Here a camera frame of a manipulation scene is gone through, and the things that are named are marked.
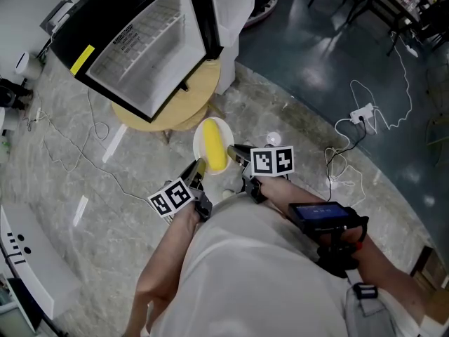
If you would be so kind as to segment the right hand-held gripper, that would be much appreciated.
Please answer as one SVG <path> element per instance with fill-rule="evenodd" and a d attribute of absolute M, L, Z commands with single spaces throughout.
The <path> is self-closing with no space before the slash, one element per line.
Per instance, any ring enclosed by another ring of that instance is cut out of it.
<path fill-rule="evenodd" d="M 286 177 L 294 172 L 293 146 L 252 148 L 250 145 L 230 145 L 227 154 L 239 166 L 242 173 L 243 190 L 255 203 L 267 198 L 261 192 L 261 177 Z"/>

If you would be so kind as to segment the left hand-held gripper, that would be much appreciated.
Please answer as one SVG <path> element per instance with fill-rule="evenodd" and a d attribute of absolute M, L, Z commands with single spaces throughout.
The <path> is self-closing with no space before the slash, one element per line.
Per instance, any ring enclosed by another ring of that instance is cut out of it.
<path fill-rule="evenodd" d="M 213 205 L 203 191 L 202 182 L 205 174 L 204 159 L 193 161 L 182 172 L 180 178 L 148 197 L 150 205 L 161 218 L 170 220 L 190 202 L 194 202 L 200 220 L 208 220 Z"/>

